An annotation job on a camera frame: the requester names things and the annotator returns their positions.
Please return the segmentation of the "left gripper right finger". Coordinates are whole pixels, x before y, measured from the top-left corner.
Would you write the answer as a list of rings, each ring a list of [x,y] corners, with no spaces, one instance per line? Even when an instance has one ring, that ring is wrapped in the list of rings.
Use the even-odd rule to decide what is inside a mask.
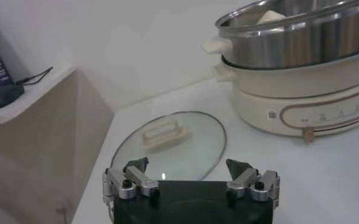
[[[233,203],[242,198],[250,198],[256,202],[272,201],[273,209],[279,206],[280,201],[280,176],[274,170],[264,173],[249,163],[226,159],[232,181],[226,186],[228,201]]]

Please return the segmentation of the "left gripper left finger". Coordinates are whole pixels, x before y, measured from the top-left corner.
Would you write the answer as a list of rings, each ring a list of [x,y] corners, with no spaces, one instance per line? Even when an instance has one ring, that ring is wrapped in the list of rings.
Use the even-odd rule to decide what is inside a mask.
[[[122,200],[132,200],[139,192],[151,200],[159,198],[158,181],[145,175],[148,164],[148,158],[144,157],[129,161],[122,170],[108,167],[103,171],[102,197],[110,220],[115,219],[115,197]]]

